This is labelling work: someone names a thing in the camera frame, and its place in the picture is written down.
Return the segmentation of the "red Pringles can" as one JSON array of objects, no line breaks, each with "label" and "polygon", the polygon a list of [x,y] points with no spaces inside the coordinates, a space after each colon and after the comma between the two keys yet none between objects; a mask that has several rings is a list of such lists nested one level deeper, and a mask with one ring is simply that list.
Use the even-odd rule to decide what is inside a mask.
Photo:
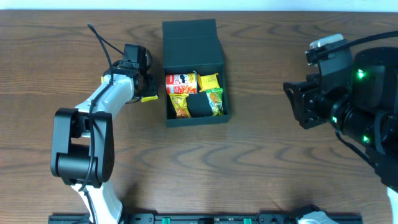
[{"label": "red Pringles can", "polygon": [[197,94],[197,75],[195,73],[168,74],[165,76],[166,93],[169,94]]}]

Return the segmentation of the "yellow orange snack packet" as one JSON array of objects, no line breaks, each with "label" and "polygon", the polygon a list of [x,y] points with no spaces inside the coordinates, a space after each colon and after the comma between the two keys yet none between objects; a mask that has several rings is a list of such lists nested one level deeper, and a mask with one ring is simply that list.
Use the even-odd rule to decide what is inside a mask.
[{"label": "yellow orange snack packet", "polygon": [[181,93],[181,94],[172,93],[169,95],[174,110],[176,112],[177,119],[191,118],[191,114],[189,112],[187,105],[188,96],[189,96],[188,93]]}]

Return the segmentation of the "dark green box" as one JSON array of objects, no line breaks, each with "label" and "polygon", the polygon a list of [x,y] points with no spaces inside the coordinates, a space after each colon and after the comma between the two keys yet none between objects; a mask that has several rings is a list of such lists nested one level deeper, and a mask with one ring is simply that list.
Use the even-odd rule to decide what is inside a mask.
[{"label": "dark green box", "polygon": [[187,106],[191,118],[176,117],[170,97],[165,100],[166,125],[168,127],[194,126],[201,124],[226,123],[230,119],[226,69],[223,49],[217,35],[216,21],[202,19],[162,23],[164,75],[218,74],[218,83],[223,89],[222,107],[224,114],[213,116],[205,92],[190,95]]}]

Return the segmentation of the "yellow square snack packet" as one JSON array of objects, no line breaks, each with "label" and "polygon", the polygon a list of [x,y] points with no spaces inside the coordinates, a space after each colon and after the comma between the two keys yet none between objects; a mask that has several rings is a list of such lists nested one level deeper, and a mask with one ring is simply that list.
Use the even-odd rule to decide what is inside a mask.
[{"label": "yellow square snack packet", "polygon": [[220,88],[218,83],[218,73],[211,75],[198,75],[198,84],[200,87],[200,92]]}]

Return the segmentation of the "green yellow snack packet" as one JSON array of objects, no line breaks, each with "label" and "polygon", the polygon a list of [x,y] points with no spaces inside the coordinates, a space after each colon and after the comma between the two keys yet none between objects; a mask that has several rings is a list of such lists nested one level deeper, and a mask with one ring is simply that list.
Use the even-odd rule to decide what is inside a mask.
[{"label": "green yellow snack packet", "polygon": [[223,89],[215,88],[206,91],[208,101],[213,113],[213,116],[224,115],[223,110]]}]

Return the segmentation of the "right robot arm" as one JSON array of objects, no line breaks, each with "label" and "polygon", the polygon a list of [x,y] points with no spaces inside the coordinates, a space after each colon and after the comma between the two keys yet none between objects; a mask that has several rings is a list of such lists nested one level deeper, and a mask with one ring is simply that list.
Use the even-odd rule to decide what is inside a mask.
[{"label": "right robot arm", "polygon": [[397,48],[376,47],[353,56],[341,49],[316,60],[319,72],[304,82],[285,82],[295,119],[304,129],[330,123],[362,145],[343,144],[373,169],[387,187],[397,222]]}]

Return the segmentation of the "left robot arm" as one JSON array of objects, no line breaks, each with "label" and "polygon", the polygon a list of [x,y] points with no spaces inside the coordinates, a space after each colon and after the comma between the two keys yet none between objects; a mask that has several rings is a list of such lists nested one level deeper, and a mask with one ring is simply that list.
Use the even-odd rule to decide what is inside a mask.
[{"label": "left robot arm", "polygon": [[113,119],[128,102],[157,96],[157,80],[144,70],[117,68],[74,108],[60,108],[53,122],[50,170],[76,191],[84,215],[51,215],[49,223],[121,223],[123,204],[110,177],[114,167]]}]

